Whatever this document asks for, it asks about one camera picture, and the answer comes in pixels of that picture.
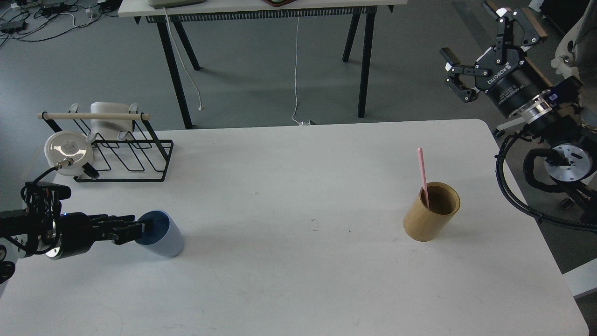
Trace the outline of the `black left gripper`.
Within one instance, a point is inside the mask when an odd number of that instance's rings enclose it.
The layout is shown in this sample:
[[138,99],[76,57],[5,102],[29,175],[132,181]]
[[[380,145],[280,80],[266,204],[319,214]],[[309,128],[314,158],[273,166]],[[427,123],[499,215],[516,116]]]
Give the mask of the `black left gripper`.
[[141,239],[153,230],[153,223],[140,223],[135,215],[88,216],[74,212],[62,215],[57,228],[61,233],[58,243],[46,253],[51,260],[84,254],[95,242],[112,241],[115,245],[123,245]]

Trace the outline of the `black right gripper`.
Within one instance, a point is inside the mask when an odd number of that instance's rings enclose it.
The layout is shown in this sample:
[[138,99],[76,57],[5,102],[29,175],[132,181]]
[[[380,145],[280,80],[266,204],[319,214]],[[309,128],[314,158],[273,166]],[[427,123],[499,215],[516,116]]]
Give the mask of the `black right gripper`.
[[[479,68],[462,64],[450,48],[441,48],[447,65],[445,84],[465,103],[473,102],[479,90],[483,91],[508,118],[553,86],[526,53],[548,35],[529,9],[498,7],[493,1],[484,1],[483,8],[497,22],[495,45],[476,60]],[[461,75],[476,77],[476,88],[467,87]]]

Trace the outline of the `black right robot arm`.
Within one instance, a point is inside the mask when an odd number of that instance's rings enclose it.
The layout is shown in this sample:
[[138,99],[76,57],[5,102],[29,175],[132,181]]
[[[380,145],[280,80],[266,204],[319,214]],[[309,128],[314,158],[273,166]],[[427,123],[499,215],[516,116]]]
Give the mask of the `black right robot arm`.
[[[576,63],[580,40],[589,22],[589,2],[584,15],[559,44],[551,66],[563,81],[552,85],[532,64],[527,51],[544,42],[547,34],[526,8],[499,8],[490,1],[483,7],[497,23],[494,45],[465,65],[449,48],[440,50],[446,60],[445,84],[466,104],[484,93],[505,117],[523,123],[509,135],[495,156],[499,189],[516,209],[537,219],[573,230],[596,232],[596,192],[584,180],[596,172],[596,128],[582,121],[582,82]],[[531,208],[510,190],[505,159],[517,140],[546,142],[525,156],[522,172],[528,185],[545,193],[565,193],[582,209],[579,221],[561,219]]]

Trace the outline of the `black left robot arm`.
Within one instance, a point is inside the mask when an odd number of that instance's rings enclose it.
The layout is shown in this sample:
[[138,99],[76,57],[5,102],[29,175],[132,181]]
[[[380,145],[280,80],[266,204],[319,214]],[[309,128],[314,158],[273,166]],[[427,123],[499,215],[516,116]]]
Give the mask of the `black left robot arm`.
[[65,213],[62,200],[71,195],[68,186],[27,182],[21,190],[24,209],[2,211],[1,287],[13,277],[21,258],[69,258],[86,253],[96,242],[123,245],[157,233],[154,220],[136,219],[133,215]]

